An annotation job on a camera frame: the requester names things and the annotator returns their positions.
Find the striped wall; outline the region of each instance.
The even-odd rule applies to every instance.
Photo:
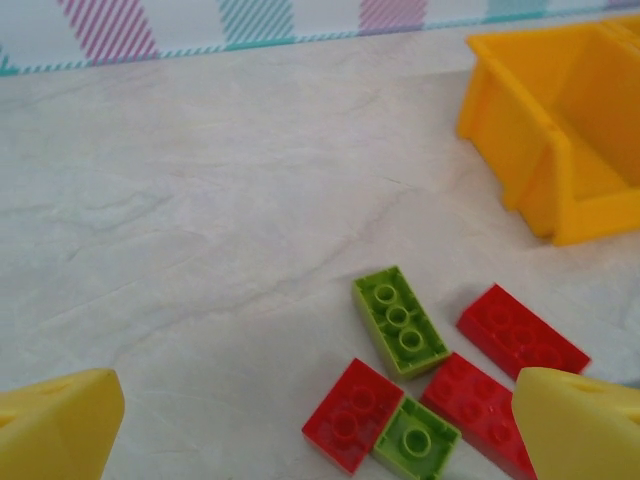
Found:
[[[0,76],[634,6],[640,0],[2,0]]]

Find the lime green brick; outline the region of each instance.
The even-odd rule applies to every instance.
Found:
[[[373,456],[405,480],[438,480],[460,431],[405,397],[373,447]]]
[[[398,267],[355,280],[352,294],[392,377],[415,377],[450,355]]]

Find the table surface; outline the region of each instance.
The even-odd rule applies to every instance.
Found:
[[[115,368],[107,480],[341,479],[300,428],[353,357],[382,371],[350,282],[392,264],[510,388],[454,328],[494,282],[588,375],[636,381],[640,234],[534,238],[453,133],[465,36],[563,21],[3,79],[0,390]],[[367,458],[355,478],[394,477]],[[443,476],[502,478],[465,443]]]

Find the yellow storage bin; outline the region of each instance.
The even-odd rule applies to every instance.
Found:
[[[609,27],[626,35],[629,41],[640,48],[640,15],[617,17],[605,22]]]
[[[458,134],[534,234],[556,245],[640,228],[640,49],[603,24],[472,36]]]

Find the lego duplo brick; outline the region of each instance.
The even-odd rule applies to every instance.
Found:
[[[394,378],[411,378],[449,355],[398,267],[359,278],[352,294],[371,338]]]
[[[353,474],[396,410],[403,392],[354,359],[302,428],[325,456]]]
[[[467,442],[505,473],[533,480],[536,476],[513,418],[511,399],[507,388],[454,353],[420,401],[458,427]]]
[[[591,360],[499,285],[468,307],[457,327],[514,380],[524,367],[580,373]]]
[[[437,480],[460,438],[457,428],[405,397],[373,449],[373,456],[405,480]]]

